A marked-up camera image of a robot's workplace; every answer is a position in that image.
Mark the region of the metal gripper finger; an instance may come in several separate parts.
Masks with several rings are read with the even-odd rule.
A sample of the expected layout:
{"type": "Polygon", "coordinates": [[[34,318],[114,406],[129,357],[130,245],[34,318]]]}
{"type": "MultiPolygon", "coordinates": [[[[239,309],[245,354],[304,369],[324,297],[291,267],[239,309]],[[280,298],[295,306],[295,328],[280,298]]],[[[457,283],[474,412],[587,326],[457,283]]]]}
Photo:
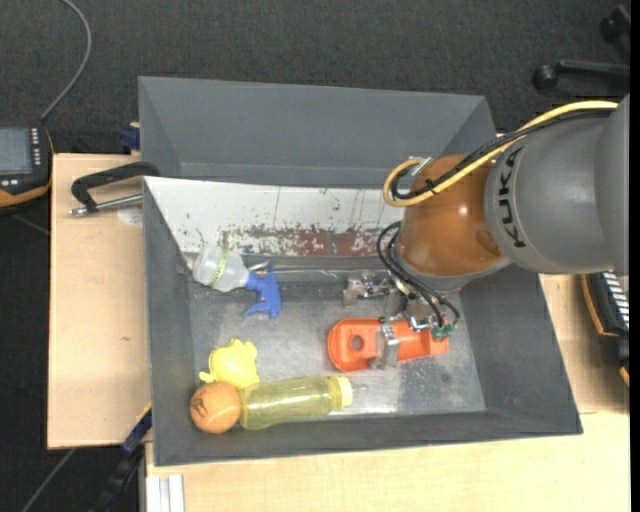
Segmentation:
{"type": "Polygon", "coordinates": [[[395,368],[399,362],[401,340],[389,322],[382,323],[375,334],[376,355],[370,360],[372,369],[395,368]]]}
{"type": "Polygon", "coordinates": [[[348,276],[343,290],[343,305],[350,307],[360,299],[386,296],[390,293],[391,287],[391,278],[386,273],[351,274],[348,276]]]}

